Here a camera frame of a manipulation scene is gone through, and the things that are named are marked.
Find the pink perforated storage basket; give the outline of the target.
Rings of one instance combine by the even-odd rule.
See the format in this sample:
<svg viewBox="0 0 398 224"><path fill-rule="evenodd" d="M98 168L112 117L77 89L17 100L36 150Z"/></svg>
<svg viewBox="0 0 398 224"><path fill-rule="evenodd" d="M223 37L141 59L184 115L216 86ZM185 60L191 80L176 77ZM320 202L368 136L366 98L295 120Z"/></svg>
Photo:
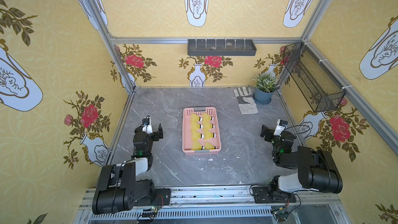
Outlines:
<svg viewBox="0 0 398 224"><path fill-rule="evenodd" d="M191 138L191 115L196 114L202 117L203 113L207 113L214 117L214 121L210 123L215 125L214 129L209 130L217 135L216 138L210 140L200 139L198 142L203 146L202 150L191 150L193 145L193 140ZM204 133L204 129L197 130L199 133ZM216 149L207 150L205 149L205 143L209 142L213 144ZM206 155L206 154L217 154L221 151L221 138L218 124L217 111L215 107L188 107L183 110L183 121L182 121L182 151L186 155Z"/></svg>

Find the yellow shuttlecock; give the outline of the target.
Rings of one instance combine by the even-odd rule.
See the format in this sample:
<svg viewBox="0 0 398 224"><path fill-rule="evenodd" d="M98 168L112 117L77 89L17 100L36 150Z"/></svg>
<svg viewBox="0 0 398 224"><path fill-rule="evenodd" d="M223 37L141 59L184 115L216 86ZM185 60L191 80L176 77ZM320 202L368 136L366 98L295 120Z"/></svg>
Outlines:
<svg viewBox="0 0 398 224"><path fill-rule="evenodd" d="M197 131L192 131L191 132L191 138L192 138L193 141L198 141L198 140L204 138L204 134L199 133Z"/></svg>
<svg viewBox="0 0 398 224"><path fill-rule="evenodd" d="M202 150L202 149L203 146L197 140L193 141L191 150Z"/></svg>
<svg viewBox="0 0 398 224"><path fill-rule="evenodd" d="M217 135L215 133L212 133L212 132L210 132L208 130L204 131L203 135L204 135L204 140L210 140L212 138L216 138L217 137Z"/></svg>
<svg viewBox="0 0 398 224"><path fill-rule="evenodd" d="M210 122L207 122L207 121L204 121L203 123L202 123L202 125L203 125L203 129L206 131L206 130L211 130L211 129L214 129L215 128L215 125L214 124L212 124L212 123L210 123Z"/></svg>
<svg viewBox="0 0 398 224"><path fill-rule="evenodd" d="M209 143L209 142L206 142L204 147L205 147L205 149L207 149L207 150L216 149L216 147L215 147L213 144Z"/></svg>
<svg viewBox="0 0 398 224"><path fill-rule="evenodd" d="M204 122L214 121L214 117L209 115L209 114L207 114L207 113L203 113L202 114L202 119L203 119Z"/></svg>
<svg viewBox="0 0 398 224"><path fill-rule="evenodd" d="M202 121L203 121L202 117L200 117L200 116L198 116L196 114L192 114L191 115L191 122L197 123L197 122L202 122Z"/></svg>
<svg viewBox="0 0 398 224"><path fill-rule="evenodd" d="M197 122L192 122L190 127L191 127L192 131L197 131L197 130L203 129L203 125L199 124Z"/></svg>

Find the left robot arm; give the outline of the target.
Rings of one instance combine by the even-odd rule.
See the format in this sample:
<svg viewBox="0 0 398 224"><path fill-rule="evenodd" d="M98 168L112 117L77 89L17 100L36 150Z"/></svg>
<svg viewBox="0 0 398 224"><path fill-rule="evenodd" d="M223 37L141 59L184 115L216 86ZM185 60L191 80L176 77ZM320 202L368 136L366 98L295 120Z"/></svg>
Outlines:
<svg viewBox="0 0 398 224"><path fill-rule="evenodd" d="M135 130L135 153L131 159L121 164L102 167L92 201L92 211L95 215L129 211L135 205L150 205L155 201L153 181L137 181L136 177L151 169L153 143L162 138L161 125L151 134L140 126Z"/></svg>

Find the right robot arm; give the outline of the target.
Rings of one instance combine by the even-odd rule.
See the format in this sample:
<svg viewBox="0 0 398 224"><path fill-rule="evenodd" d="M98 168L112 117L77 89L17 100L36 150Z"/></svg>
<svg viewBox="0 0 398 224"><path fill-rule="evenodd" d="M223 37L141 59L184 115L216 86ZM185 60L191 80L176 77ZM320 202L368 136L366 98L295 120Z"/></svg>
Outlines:
<svg viewBox="0 0 398 224"><path fill-rule="evenodd" d="M278 125L272 130L262 126L260 136L272 144L272 159L276 166L296 170L287 176L274 176L267 187L267 194L274 202L290 198L298 191L315 191L339 194L343 180L328 151L298 146L292 151L296 135Z"/></svg>

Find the grey white work glove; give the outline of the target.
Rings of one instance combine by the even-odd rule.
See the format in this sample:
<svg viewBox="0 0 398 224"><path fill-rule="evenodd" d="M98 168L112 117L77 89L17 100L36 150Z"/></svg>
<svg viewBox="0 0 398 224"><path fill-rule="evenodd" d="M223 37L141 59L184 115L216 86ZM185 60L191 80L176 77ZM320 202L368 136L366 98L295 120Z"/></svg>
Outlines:
<svg viewBox="0 0 398 224"><path fill-rule="evenodd" d="M259 112L250 87L243 86L235 88L233 91L241 114L251 115Z"/></svg>

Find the green plant in blue pot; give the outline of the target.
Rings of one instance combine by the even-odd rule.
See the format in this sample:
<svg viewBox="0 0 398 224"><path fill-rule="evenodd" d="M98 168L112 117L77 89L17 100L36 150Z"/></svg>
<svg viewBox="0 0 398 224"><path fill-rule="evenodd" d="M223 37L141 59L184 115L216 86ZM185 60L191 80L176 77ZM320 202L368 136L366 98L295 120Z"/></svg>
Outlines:
<svg viewBox="0 0 398 224"><path fill-rule="evenodd" d="M267 105L272 101L272 96L277 89L277 78L268 73L258 74L255 78L254 101Z"/></svg>

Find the small circuit board left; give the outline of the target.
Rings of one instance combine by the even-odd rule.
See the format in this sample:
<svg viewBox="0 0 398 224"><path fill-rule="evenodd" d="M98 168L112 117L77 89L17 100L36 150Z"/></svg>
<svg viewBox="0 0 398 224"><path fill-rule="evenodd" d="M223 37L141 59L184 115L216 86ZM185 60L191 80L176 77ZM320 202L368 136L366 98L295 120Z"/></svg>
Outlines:
<svg viewBox="0 0 398 224"><path fill-rule="evenodd" d="M154 219L154 218L156 218L157 213L158 213L158 209L155 207L152 207L152 208L144 209L141 214L141 217Z"/></svg>

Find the small circuit board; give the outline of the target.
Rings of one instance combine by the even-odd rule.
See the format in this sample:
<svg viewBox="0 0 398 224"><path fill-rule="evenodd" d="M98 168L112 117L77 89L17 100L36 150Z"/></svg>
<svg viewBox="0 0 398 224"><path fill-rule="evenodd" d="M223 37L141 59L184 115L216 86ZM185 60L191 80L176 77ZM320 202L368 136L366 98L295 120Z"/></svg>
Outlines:
<svg viewBox="0 0 398 224"><path fill-rule="evenodd" d="M271 214L277 223L285 222L288 218L289 212L285 208L272 209Z"/></svg>
<svg viewBox="0 0 398 224"><path fill-rule="evenodd" d="M157 213L158 213L158 209L155 207L152 207L152 208L144 209L141 214L141 217L154 219L154 218L156 218Z"/></svg>

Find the small circuit board right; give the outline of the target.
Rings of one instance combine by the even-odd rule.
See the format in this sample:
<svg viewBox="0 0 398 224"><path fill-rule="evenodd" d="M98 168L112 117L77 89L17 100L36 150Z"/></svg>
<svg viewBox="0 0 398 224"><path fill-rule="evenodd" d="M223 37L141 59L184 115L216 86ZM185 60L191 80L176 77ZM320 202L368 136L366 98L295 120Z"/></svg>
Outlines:
<svg viewBox="0 0 398 224"><path fill-rule="evenodd" d="M285 208L272 209L271 214L277 223L285 222L288 218L289 212Z"/></svg>

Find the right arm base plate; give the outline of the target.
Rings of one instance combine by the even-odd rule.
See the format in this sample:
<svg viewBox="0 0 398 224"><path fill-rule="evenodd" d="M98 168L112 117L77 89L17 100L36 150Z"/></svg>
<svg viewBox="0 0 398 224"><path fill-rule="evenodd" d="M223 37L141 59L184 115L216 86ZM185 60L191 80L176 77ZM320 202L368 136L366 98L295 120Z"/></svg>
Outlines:
<svg viewBox="0 0 398 224"><path fill-rule="evenodd" d="M249 193L253 196L255 203L296 203L296 198L292 193L284 192L279 189L280 176L275 176L267 185L251 185Z"/></svg>

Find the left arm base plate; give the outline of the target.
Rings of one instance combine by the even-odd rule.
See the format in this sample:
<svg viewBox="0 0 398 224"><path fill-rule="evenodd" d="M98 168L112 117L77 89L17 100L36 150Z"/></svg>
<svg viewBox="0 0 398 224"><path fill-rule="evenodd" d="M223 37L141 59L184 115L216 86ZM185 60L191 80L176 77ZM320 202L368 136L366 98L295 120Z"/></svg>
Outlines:
<svg viewBox="0 0 398 224"><path fill-rule="evenodd" d="M140 199L134 199L133 206L169 206L171 201L170 188L155 188Z"/></svg>

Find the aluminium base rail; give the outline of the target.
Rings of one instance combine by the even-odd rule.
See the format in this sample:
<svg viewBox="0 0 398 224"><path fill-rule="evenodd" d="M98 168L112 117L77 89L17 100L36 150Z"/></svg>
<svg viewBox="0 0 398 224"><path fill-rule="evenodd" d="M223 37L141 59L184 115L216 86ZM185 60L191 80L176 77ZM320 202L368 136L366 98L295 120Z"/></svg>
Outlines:
<svg viewBox="0 0 398 224"><path fill-rule="evenodd" d="M92 212L94 189L88 189L74 218L75 224L88 224L99 221L127 220L167 220L167 219L204 219L204 218L239 218L269 217L276 223L271 210L280 207L289 212L287 224L349 224L351 221L337 195L322 194L314 191L299 191L293 196L296 203L255 203L249 193L250 185L223 186L177 186L170 188L169 206L134 206L129 211L114 214L95 215ZM142 218L144 209L158 209L156 218Z"/></svg>

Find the grey wall shelf tray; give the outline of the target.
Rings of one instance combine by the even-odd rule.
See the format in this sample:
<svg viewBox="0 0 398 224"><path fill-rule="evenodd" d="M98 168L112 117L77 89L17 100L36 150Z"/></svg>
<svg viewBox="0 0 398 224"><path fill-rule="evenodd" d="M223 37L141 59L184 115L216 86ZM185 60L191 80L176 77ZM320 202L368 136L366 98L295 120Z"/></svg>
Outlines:
<svg viewBox="0 0 398 224"><path fill-rule="evenodd" d="M188 39L189 56L255 56L257 48L246 38L194 38Z"/></svg>

